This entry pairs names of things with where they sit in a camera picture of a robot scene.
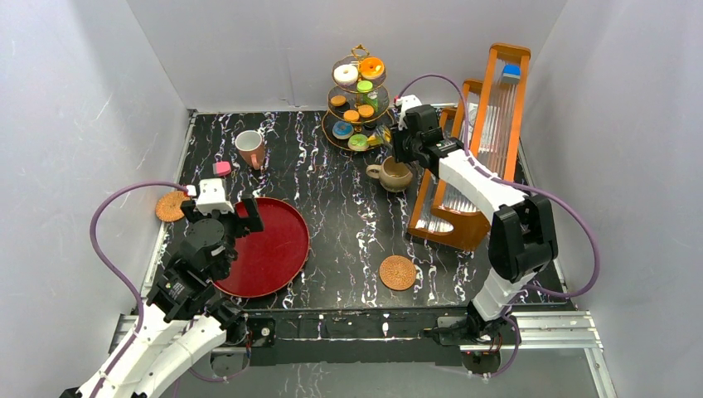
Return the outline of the blue white donut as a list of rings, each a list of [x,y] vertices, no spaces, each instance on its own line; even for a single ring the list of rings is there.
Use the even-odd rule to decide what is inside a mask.
[[[332,135],[336,139],[347,140],[354,133],[354,127],[346,121],[339,120],[332,127]]]

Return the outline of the yellow layered cake slice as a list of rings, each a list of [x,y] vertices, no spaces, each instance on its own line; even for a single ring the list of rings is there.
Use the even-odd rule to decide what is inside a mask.
[[[369,148],[381,146],[383,143],[384,139],[382,134],[372,133],[367,138],[367,144]]]

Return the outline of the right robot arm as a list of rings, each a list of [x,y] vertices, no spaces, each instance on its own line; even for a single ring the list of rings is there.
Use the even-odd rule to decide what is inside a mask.
[[[478,343],[490,342],[504,324],[512,300],[558,255],[550,201],[528,196],[495,177],[458,138],[446,138],[435,108],[398,102],[400,121],[391,127],[392,154],[401,163],[417,163],[466,197],[490,225],[491,268],[459,323]]]

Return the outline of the green macaron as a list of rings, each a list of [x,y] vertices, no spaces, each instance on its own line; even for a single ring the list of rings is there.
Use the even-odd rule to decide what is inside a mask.
[[[369,80],[360,80],[356,84],[356,91],[358,93],[369,93],[374,90],[374,85]]]

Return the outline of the green triangular cake slice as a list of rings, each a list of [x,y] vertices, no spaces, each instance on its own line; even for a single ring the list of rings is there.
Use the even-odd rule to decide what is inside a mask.
[[[378,92],[376,90],[369,91],[363,95],[364,104],[373,108],[373,112],[379,109]]]

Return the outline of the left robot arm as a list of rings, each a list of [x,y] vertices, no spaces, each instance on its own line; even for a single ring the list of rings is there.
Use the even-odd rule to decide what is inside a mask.
[[[224,197],[182,203],[186,235],[139,300],[137,321],[106,363],[62,396],[159,397],[214,348],[251,342],[246,315],[215,297],[215,283],[229,276],[237,258],[236,239],[264,229],[256,200],[244,197],[241,205],[243,216]]]

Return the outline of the yellow biscuit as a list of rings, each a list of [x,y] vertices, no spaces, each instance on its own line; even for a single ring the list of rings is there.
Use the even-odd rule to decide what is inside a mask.
[[[343,119],[350,124],[354,124],[360,120],[360,114],[355,109],[349,109],[343,113]]]
[[[356,110],[361,119],[371,119],[375,113],[375,109],[368,104],[359,105]]]
[[[334,95],[330,98],[330,105],[339,108],[347,103],[347,98],[345,95]]]

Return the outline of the orange donut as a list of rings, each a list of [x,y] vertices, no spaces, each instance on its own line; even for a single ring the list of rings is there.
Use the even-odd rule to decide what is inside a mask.
[[[385,74],[385,64],[378,57],[368,56],[359,62],[358,70],[364,80],[377,80]]]

